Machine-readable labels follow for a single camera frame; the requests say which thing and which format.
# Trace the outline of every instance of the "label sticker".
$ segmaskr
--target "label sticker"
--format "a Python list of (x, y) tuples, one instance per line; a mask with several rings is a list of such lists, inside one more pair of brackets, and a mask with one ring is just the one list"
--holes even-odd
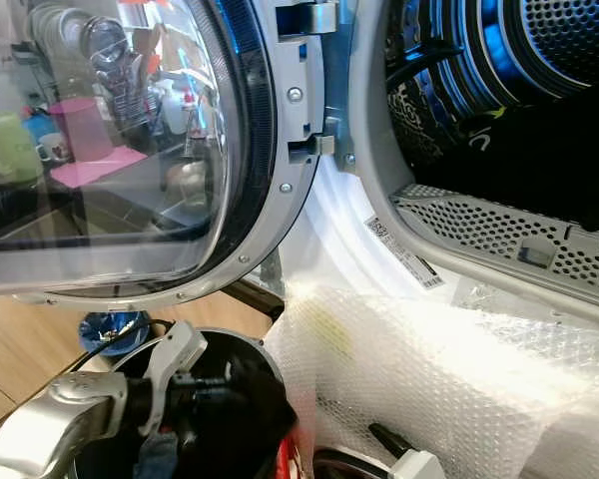
[(408, 272), (410, 272), (410, 274), (412, 274), (425, 289), (433, 289), (434, 287), (444, 284), (443, 279), (437, 274), (437, 271), (435, 271), (425, 259), (413, 254), (399, 244), (388, 232), (386, 227), (379, 221), (379, 218), (371, 218), (366, 222), (366, 226), (383, 243), (383, 245), (386, 246), (397, 259), (399, 259), (399, 262), (408, 269)]

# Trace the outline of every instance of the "washing machine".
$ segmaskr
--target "washing machine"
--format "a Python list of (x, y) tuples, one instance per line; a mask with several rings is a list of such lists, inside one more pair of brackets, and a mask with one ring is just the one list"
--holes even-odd
[(154, 309), (280, 244), (324, 300), (599, 325), (599, 0), (0, 0), (0, 294)]

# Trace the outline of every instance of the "pink cup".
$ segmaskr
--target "pink cup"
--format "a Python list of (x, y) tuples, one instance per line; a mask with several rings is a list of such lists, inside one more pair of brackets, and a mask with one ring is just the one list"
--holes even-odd
[(71, 98), (51, 106), (49, 113), (69, 139), (77, 162), (97, 162), (113, 153), (113, 143), (93, 98)]

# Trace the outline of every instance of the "wooden floor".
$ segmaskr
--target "wooden floor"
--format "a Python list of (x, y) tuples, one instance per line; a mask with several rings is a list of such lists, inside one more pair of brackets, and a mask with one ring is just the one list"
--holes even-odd
[[(271, 327), (267, 316), (222, 292), (149, 313), (251, 337), (262, 337)], [(85, 352), (78, 340), (83, 317), (83, 312), (0, 297), (0, 419)]]

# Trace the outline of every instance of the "pink lid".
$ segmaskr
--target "pink lid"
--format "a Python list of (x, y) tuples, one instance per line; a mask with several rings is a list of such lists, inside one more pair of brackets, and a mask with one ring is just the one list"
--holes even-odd
[(70, 98), (62, 100), (60, 103), (52, 105), (49, 113), (52, 115), (62, 115), (67, 113), (77, 113), (84, 110), (89, 110), (96, 105), (93, 98)]

